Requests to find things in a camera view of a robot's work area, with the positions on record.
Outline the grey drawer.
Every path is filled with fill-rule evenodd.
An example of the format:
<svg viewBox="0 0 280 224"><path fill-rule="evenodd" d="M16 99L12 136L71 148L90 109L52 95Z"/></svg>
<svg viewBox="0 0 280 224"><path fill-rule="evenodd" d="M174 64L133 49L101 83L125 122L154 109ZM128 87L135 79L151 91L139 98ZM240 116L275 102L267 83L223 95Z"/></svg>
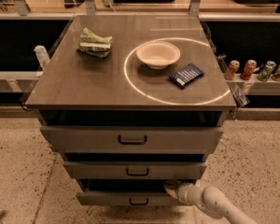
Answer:
<svg viewBox="0 0 280 224"><path fill-rule="evenodd" d="M82 205L184 206L171 197L163 180L91 180L77 193Z"/></svg>
<svg viewBox="0 0 280 224"><path fill-rule="evenodd" d="M204 162L66 161L65 170L74 179L200 179Z"/></svg>
<svg viewBox="0 0 280 224"><path fill-rule="evenodd" d="M212 153L221 127L43 126L41 132L61 153Z"/></svg>

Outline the grey drawer cabinet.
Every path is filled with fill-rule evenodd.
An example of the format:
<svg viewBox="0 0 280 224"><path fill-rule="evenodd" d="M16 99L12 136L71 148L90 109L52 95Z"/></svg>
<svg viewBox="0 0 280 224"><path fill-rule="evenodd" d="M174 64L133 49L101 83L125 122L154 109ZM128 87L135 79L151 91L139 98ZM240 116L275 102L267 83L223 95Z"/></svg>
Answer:
<svg viewBox="0 0 280 224"><path fill-rule="evenodd" d="M105 58L77 50L87 27L113 37ZM177 46L180 58L152 69L136 56L146 42ZM204 71L185 89L169 76L193 63ZM200 22L188 15L96 15L74 18L27 105L43 126L221 127L235 102ZM211 153L61 153L66 161L204 162Z"/></svg>

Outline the blue snack packet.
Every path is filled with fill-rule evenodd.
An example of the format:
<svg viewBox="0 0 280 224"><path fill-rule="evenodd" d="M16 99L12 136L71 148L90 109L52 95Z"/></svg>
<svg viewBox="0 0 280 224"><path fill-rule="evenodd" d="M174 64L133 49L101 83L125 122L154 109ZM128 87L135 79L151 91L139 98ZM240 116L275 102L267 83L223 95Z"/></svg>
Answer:
<svg viewBox="0 0 280 224"><path fill-rule="evenodd" d="M193 82L199 77L204 76L204 71L202 71L195 64L190 63L184 68L178 70L177 72L169 76L169 80L176 84L180 89L185 89L188 84Z"/></svg>

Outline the clear plastic holder right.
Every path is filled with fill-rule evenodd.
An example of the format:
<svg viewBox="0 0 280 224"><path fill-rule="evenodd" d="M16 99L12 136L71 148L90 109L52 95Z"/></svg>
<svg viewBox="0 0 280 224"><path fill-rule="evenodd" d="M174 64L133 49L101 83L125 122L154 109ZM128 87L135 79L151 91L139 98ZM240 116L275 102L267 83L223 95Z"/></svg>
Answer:
<svg viewBox="0 0 280 224"><path fill-rule="evenodd" d="M220 54L217 56L217 62L219 64L219 67L223 73L223 76L229 66L229 63L225 62L226 55ZM231 94L236 101L237 105L239 107L243 107L249 103L248 98L245 96L242 89L237 85L237 83L234 81L234 78L232 80L227 80L229 88L231 90Z"/></svg>

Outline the white paper bowl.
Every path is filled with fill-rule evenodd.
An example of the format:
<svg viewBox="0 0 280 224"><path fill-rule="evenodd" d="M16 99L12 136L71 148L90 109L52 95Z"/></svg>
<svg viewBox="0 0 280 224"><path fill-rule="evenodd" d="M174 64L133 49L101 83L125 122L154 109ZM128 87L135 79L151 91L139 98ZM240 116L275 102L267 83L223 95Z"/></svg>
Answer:
<svg viewBox="0 0 280 224"><path fill-rule="evenodd" d="M149 68L160 70L177 62L180 58L180 50L169 42L152 41L139 46L136 56Z"/></svg>

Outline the orange-red soda can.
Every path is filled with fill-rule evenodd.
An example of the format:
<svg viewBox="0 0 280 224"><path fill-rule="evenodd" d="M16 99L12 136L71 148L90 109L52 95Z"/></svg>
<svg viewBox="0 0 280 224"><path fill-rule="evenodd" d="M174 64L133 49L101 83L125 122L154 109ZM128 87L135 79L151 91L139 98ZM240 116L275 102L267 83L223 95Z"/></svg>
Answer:
<svg viewBox="0 0 280 224"><path fill-rule="evenodd" d="M248 60L245 63L245 67L240 75L240 78L242 80L249 80L256 69L257 69L257 62L255 60Z"/></svg>

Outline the red soda can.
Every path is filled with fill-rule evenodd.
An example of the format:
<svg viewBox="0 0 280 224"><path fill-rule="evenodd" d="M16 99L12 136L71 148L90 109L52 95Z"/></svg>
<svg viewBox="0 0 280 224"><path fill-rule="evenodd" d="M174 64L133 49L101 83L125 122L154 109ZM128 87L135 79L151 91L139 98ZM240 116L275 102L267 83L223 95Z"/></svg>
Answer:
<svg viewBox="0 0 280 224"><path fill-rule="evenodd" d="M240 63L236 60L232 60L229 63L229 66L224 74L224 78L226 78L227 80L232 80L239 67Z"/></svg>

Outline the green soda can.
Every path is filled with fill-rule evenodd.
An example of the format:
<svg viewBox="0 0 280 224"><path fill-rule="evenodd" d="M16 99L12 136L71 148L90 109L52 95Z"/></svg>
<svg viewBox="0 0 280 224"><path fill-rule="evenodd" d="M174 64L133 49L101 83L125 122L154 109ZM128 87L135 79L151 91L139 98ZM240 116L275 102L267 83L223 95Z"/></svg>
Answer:
<svg viewBox="0 0 280 224"><path fill-rule="evenodd" d="M258 79L260 81L267 81L275 67L276 67L275 62L267 61L266 64L263 64L261 66L261 69L259 70Z"/></svg>

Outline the green chip bag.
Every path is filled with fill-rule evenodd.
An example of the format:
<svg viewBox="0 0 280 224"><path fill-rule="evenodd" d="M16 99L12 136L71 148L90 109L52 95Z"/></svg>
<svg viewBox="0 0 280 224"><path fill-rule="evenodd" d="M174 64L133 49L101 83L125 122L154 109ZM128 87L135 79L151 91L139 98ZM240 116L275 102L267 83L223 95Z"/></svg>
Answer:
<svg viewBox="0 0 280 224"><path fill-rule="evenodd" d="M101 37L85 27L79 37L77 50L94 57L105 58L112 49L113 37Z"/></svg>

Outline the white bottle on left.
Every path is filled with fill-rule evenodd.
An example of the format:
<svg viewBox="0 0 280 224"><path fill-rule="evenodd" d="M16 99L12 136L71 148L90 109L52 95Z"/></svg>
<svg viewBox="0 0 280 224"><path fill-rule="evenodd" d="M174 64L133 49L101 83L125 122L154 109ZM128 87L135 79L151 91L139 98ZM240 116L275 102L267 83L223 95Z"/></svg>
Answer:
<svg viewBox="0 0 280 224"><path fill-rule="evenodd" d="M34 52L35 52L36 58L39 61L39 64L40 64L41 68L44 69L45 66L50 61L49 54L47 53L46 48L44 46L37 45L34 48Z"/></svg>

